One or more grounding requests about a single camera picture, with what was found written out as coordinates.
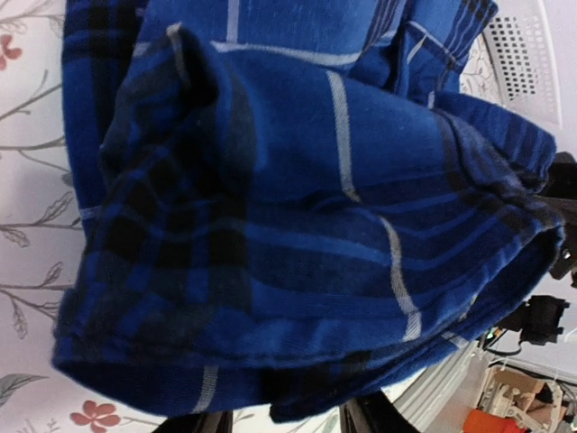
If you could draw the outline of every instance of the floral wallpaper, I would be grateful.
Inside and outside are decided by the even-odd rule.
[[[63,10],[64,0],[0,0],[0,429],[151,432],[162,419],[94,394],[50,367],[51,329],[84,244],[60,110]],[[472,54],[463,91],[498,100],[482,41]],[[387,393],[394,399],[411,382]],[[338,426],[337,409],[280,426],[266,406],[234,414],[240,433],[332,433]]]

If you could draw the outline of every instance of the white plastic object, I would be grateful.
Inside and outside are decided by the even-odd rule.
[[[559,425],[559,415],[562,406],[561,402],[563,400],[563,391],[561,390],[561,387],[556,382],[556,380],[545,381],[553,393],[554,407],[551,413],[552,422],[540,424],[536,420],[529,417],[524,411],[516,407],[513,404],[513,400],[511,400],[510,396],[505,397],[510,393],[519,395],[520,390],[516,390],[506,384],[500,384],[496,382],[494,373],[497,372],[497,369],[498,367],[492,367],[489,370],[489,380],[486,382],[483,388],[481,403],[479,405],[480,409],[498,417],[512,418],[518,423],[520,427],[530,428],[534,433],[555,432]]]
[[[563,312],[559,321],[563,328],[563,341],[565,343],[577,343],[577,303],[571,302],[569,308]]]
[[[427,368],[395,401],[395,407],[418,431],[436,432],[435,420],[459,389],[464,390],[463,395],[459,394],[459,407],[475,407],[490,361],[491,357],[486,356],[476,343],[470,343],[442,363]]]
[[[561,128],[553,41],[543,0],[498,0],[485,29],[504,107],[536,124]]]

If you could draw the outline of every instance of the blue plaid fabric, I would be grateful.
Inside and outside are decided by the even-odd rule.
[[[547,271],[554,139],[456,93],[492,2],[142,7],[68,3],[88,241],[53,363],[74,380],[299,419],[439,362]]]

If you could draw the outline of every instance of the wall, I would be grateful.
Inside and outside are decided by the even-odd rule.
[[[561,88],[563,130],[553,130],[560,150],[577,156],[577,0],[545,0]],[[562,325],[577,327],[577,289],[570,279],[555,281],[546,276],[536,290],[574,302],[565,313]],[[499,350],[517,348],[518,334],[507,335]],[[577,378],[577,343],[563,343],[539,347],[523,345],[519,357],[523,361],[558,369]]]
[[[577,1],[545,0],[545,7],[553,38],[563,110],[563,130],[554,133],[560,149],[577,154]]]

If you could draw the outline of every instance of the black object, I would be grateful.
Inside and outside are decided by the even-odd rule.
[[[570,304],[565,299],[553,296],[533,296],[512,314],[501,320],[497,326],[511,331],[521,331],[520,343],[532,345],[556,343],[563,333],[559,322]]]
[[[152,433],[232,433],[233,413],[201,413],[169,418]]]
[[[383,392],[353,399],[339,411],[341,433],[419,433]]]
[[[563,421],[565,421],[569,425],[572,425],[573,422],[575,422],[575,416],[574,415],[565,415],[563,417]]]
[[[550,273],[560,280],[570,272],[572,286],[577,288],[577,162],[568,152],[557,153],[548,174],[540,199],[563,215],[566,234]]]
[[[523,347],[521,347],[521,343],[519,343],[519,349],[514,350],[513,352],[500,352],[499,350],[487,349],[487,352],[490,354],[494,354],[496,356],[508,357],[508,356],[517,356],[523,351]]]
[[[535,400],[539,400],[545,404],[553,404],[553,391],[546,383],[541,388],[541,391],[535,396]]]
[[[419,433],[383,392],[353,399],[339,408],[341,433]],[[232,433],[233,413],[203,413],[170,418],[152,433]]]

